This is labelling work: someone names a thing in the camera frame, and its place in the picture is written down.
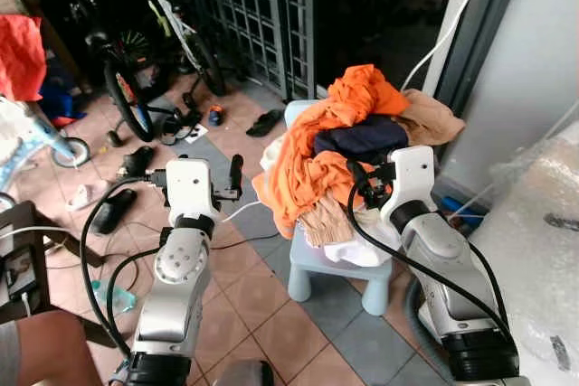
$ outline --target tiled floor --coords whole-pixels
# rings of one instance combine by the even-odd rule
[[[182,77],[167,92],[168,101],[185,109],[181,93],[192,83],[192,77]],[[267,90],[244,84],[243,91],[231,89],[218,99],[200,88],[195,100],[206,112],[218,103],[226,110],[220,127],[210,127],[206,137],[192,145],[185,142],[167,147],[154,143],[155,158],[150,168],[162,167],[176,155],[188,154],[207,158],[211,163],[215,185],[226,183],[229,159],[240,152],[245,164],[244,195],[237,204],[225,204],[229,214],[240,205],[255,201],[249,179],[259,171],[263,148],[280,135],[285,127],[280,123],[264,138],[251,138],[244,131],[264,110],[282,108]],[[127,128],[119,131],[125,140],[121,148],[106,145],[104,135],[115,126],[119,115],[104,96],[92,101],[88,116],[68,127],[71,135],[82,137],[90,144],[92,159],[74,169],[55,166],[47,150],[35,157],[38,167],[20,173],[12,192],[19,200],[32,200],[37,207],[63,226],[80,231],[90,209],[66,212],[65,201],[74,194],[77,185],[99,178],[113,179],[122,156],[143,145]],[[138,199],[123,218],[113,237],[89,236],[89,245],[99,253],[135,253],[157,245],[157,234],[142,226],[157,230],[166,225],[167,210],[155,188],[146,185],[132,187]],[[275,233],[271,212],[256,206],[241,213],[232,223],[219,227],[214,234],[214,246],[234,243],[245,238]],[[214,250],[210,258],[213,278],[204,294],[204,320],[201,324],[195,363],[188,385],[207,385],[219,378],[228,362],[237,359],[269,360],[276,384],[305,386],[330,385],[418,385],[445,384],[442,378],[421,357],[421,349],[403,315],[403,294],[410,274],[395,266],[391,283],[388,312],[372,317],[360,305],[364,283],[347,282],[343,278],[317,276],[312,278],[312,298],[300,305],[290,300],[287,291],[290,243],[281,237],[254,240],[238,247]],[[112,256],[102,269],[92,269],[92,276],[105,278],[122,260]],[[138,261],[138,278],[131,291],[138,296],[138,308],[118,315],[121,332],[131,334],[138,319],[138,309],[153,281],[152,258]],[[52,302],[74,313],[94,319],[81,283],[78,260],[65,251],[47,258]],[[121,286],[134,279],[135,267],[123,271]],[[120,362],[117,350],[90,344],[102,380]]]

